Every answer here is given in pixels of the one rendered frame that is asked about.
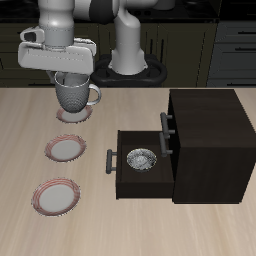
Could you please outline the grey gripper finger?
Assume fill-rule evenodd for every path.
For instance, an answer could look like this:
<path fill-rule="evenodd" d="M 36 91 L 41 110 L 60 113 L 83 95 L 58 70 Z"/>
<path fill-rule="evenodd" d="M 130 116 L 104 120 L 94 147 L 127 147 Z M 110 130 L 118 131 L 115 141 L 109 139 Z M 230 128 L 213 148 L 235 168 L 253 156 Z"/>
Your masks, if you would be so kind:
<path fill-rule="evenodd" d="M 64 79 L 64 85 L 67 87 L 76 87 L 80 85 L 80 81 L 77 75 L 67 74 Z"/>
<path fill-rule="evenodd" d="M 47 73 L 47 75 L 49 76 L 50 83 L 51 83 L 51 84 L 56 84 L 56 79 L 55 79 L 55 73 L 56 73 L 56 72 L 47 70 L 46 73 Z"/>

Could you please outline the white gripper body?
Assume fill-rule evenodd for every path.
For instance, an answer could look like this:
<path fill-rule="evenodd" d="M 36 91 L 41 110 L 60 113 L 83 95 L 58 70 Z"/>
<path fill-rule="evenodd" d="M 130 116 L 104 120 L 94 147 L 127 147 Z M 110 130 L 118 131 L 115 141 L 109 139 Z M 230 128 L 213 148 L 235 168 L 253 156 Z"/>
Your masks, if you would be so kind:
<path fill-rule="evenodd" d="M 18 48 L 18 63 L 23 68 L 92 74 L 96 50 L 92 40 L 82 38 L 75 38 L 74 44 L 64 51 L 48 50 L 40 43 L 22 42 Z"/>

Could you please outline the grey porcelain mug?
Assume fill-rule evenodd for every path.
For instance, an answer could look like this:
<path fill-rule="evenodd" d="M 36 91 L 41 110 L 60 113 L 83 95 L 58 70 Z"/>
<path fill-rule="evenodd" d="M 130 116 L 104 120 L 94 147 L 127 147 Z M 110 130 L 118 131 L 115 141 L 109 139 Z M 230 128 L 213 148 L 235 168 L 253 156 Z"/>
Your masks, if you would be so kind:
<path fill-rule="evenodd" d="M 64 79 L 67 74 L 74 73 L 55 73 L 55 91 L 60 106 L 69 113 L 78 113 L 86 105 L 95 105 L 101 100 L 101 90 L 94 84 L 90 83 L 90 77 L 86 74 L 74 74 L 78 76 L 80 85 L 76 87 L 67 87 L 64 85 Z M 98 94 L 98 98 L 89 101 L 90 90 L 94 90 Z"/>

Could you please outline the dark wooden cabinet drawer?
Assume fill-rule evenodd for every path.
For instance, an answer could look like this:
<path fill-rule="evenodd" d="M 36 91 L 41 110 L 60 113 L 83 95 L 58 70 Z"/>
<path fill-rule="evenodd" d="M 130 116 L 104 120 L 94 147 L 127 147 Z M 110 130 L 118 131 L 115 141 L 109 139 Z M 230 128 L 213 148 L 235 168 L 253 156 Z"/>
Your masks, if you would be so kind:
<path fill-rule="evenodd" d="M 169 157 L 162 157 L 159 131 L 118 131 L 116 198 L 171 198 L 174 178 Z M 156 164 L 139 173 L 127 163 L 127 155 L 134 149 L 151 150 Z"/>

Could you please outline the dark wooden cabinet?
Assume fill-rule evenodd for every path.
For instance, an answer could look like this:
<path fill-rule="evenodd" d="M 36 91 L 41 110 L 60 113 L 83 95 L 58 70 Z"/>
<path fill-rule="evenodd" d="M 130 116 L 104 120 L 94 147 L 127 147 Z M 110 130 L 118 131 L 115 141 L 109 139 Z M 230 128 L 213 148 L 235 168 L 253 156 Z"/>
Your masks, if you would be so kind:
<path fill-rule="evenodd" d="M 238 204 L 256 164 L 256 131 L 232 89 L 172 89 L 173 201 Z"/>

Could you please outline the red rimmed white plate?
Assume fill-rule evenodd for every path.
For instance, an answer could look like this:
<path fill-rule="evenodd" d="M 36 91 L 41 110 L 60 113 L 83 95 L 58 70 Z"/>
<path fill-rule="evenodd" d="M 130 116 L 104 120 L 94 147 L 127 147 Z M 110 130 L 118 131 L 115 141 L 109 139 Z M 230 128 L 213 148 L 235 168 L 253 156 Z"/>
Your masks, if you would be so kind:
<path fill-rule="evenodd" d="M 78 113 L 69 113 L 63 108 L 59 108 L 56 113 L 56 118 L 64 123 L 79 123 L 87 120 L 91 116 L 92 112 L 93 110 L 91 106 L 85 106 Z"/>
<path fill-rule="evenodd" d="M 87 148 L 84 139 L 74 134 L 64 134 L 50 140 L 44 150 L 45 156 L 55 162 L 70 162 L 81 157 Z"/>
<path fill-rule="evenodd" d="M 33 192 L 31 205 L 43 216 L 59 217 L 73 210 L 81 198 L 80 186 L 67 178 L 47 180 Z"/>

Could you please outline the small fluted glass dish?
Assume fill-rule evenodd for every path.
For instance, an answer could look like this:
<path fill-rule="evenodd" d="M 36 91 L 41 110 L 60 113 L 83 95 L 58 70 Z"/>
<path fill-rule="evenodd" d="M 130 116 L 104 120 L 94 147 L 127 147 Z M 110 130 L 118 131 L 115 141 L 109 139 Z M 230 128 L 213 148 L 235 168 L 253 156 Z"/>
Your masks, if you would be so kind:
<path fill-rule="evenodd" d="M 156 165 L 157 156 L 149 149 L 137 148 L 127 154 L 126 161 L 132 169 L 143 173 Z"/>

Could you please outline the dark kitchen cupboards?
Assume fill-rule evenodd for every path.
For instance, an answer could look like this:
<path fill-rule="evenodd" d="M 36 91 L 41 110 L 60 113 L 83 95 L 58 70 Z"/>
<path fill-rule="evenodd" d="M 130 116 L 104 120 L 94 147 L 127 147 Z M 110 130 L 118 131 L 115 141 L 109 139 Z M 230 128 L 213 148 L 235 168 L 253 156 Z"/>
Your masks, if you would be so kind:
<path fill-rule="evenodd" d="M 256 21 L 256 0 L 176 0 L 171 11 L 134 10 L 141 47 L 167 68 L 164 87 L 208 87 L 217 26 Z M 18 65 L 19 34 L 38 23 L 37 0 L 0 0 L 0 87 L 49 87 L 46 72 Z"/>

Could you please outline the grey kitchen drawer unit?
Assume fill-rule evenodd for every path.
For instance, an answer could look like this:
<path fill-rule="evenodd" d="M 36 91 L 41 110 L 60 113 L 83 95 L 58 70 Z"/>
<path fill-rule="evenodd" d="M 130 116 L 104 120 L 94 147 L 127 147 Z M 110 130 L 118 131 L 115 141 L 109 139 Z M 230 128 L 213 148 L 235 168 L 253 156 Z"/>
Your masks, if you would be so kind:
<path fill-rule="evenodd" d="M 256 87 L 256 21 L 218 23 L 207 86 Z"/>

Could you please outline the flat black base plate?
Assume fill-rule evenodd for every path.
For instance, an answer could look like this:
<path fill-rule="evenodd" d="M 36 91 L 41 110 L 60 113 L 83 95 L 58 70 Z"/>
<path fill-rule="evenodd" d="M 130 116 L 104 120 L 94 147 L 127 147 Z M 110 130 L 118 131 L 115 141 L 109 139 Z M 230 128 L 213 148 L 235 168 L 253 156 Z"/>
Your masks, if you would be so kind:
<path fill-rule="evenodd" d="M 167 78 L 167 69 L 153 54 L 146 54 L 147 69 L 135 75 L 121 75 L 108 67 L 112 56 L 103 54 L 90 79 L 100 88 L 157 88 Z"/>

